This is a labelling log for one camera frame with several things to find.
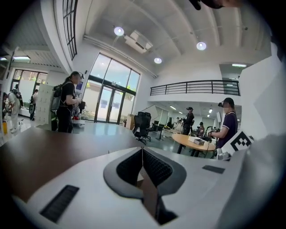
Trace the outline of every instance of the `purple shirt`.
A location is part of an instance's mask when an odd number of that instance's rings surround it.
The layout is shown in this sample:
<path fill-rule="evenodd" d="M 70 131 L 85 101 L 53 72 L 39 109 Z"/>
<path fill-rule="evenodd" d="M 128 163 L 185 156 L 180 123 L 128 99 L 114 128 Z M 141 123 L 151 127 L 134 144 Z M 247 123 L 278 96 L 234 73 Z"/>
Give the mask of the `purple shirt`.
<path fill-rule="evenodd" d="M 224 138 L 220 138 L 216 148 L 222 148 L 236 133 L 237 133 L 237 117 L 235 112 L 230 112 L 225 115 L 223 127 L 228 129 Z"/>

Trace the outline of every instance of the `ceiling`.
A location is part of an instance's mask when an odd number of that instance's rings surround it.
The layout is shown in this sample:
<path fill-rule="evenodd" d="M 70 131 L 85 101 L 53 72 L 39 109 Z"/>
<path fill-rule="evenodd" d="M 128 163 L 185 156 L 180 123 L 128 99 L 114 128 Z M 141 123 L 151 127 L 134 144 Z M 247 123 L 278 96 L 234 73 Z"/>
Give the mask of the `ceiling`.
<path fill-rule="evenodd" d="M 220 49 L 243 50 L 240 61 L 246 64 L 254 64 L 249 51 L 261 53 L 257 61 L 271 55 L 270 34 L 248 6 L 219 10 L 203 6 L 197 11 L 188 0 L 92 0 L 89 12 L 87 25 L 92 26 L 86 35 L 127 53 L 156 73 L 175 58 L 201 52 L 196 49 L 199 41 L 207 44 L 206 56 L 213 49 L 218 50 L 216 57 Z M 125 44 L 123 36 L 115 35 L 115 26 L 122 27 L 128 36 L 139 31 L 153 47 L 138 53 Z M 155 57 L 163 63 L 155 64 Z"/>
<path fill-rule="evenodd" d="M 207 115 L 210 115 L 209 118 L 216 119 L 216 113 L 221 112 L 223 113 L 223 109 L 218 106 L 217 103 L 211 103 L 211 102 L 153 102 L 154 105 L 165 109 L 169 112 L 178 113 L 179 111 L 182 112 L 184 115 L 188 114 L 187 107 L 191 106 L 193 108 L 193 114 L 202 116 L 207 118 Z M 236 116 L 238 119 L 241 120 L 241 112 L 242 108 L 241 106 L 235 106 L 236 110 Z"/>
<path fill-rule="evenodd" d="M 4 44 L 11 51 L 19 47 L 15 56 L 30 57 L 30 64 L 60 68 L 41 33 L 33 7 L 19 18 Z"/>

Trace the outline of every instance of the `black cap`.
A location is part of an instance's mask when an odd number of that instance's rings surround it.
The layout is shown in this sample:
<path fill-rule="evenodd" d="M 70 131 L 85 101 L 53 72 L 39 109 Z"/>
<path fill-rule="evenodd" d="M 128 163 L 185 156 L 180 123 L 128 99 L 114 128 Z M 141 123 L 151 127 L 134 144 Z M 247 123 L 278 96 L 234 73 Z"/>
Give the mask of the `black cap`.
<path fill-rule="evenodd" d="M 229 105 L 234 105 L 234 101 L 232 98 L 225 98 L 223 102 L 227 102 Z"/>

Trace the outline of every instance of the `recessed ceiling light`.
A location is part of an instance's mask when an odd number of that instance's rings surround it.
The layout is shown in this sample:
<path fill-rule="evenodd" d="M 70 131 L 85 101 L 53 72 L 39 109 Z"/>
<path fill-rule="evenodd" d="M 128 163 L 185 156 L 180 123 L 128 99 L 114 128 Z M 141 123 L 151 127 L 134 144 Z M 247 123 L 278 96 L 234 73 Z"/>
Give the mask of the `recessed ceiling light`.
<path fill-rule="evenodd" d="M 162 59 L 161 59 L 160 57 L 156 57 L 156 58 L 154 59 L 154 62 L 155 62 L 156 64 L 160 64 L 160 63 L 162 63 Z"/>
<path fill-rule="evenodd" d="M 247 65 L 245 65 L 245 64 L 232 64 L 232 66 L 233 67 L 243 67 L 243 68 L 247 67 Z"/>
<path fill-rule="evenodd" d="M 197 44 L 197 49 L 200 50 L 200 51 L 205 50 L 205 49 L 206 49 L 206 43 L 204 43 L 204 42 L 199 42 L 199 43 Z"/>
<path fill-rule="evenodd" d="M 115 27 L 114 33 L 115 33 L 117 36 L 122 36 L 122 35 L 124 34 L 124 30 L 123 30 L 123 28 L 121 28 L 121 27 Z"/>
<path fill-rule="evenodd" d="M 28 56 L 14 56 L 13 59 L 30 59 Z"/>

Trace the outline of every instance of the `balcony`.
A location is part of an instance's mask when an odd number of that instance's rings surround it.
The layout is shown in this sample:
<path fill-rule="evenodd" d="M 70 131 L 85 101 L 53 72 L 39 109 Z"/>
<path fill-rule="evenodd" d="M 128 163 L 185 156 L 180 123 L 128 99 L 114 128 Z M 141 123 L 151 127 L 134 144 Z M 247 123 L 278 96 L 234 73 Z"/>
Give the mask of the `balcony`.
<path fill-rule="evenodd" d="M 188 81 L 151 87 L 150 95 L 212 93 L 240 96 L 238 81 Z"/>
<path fill-rule="evenodd" d="M 188 101 L 221 102 L 231 97 L 236 105 L 241 105 L 238 81 L 209 80 L 188 81 L 151 87 L 149 102 Z"/>

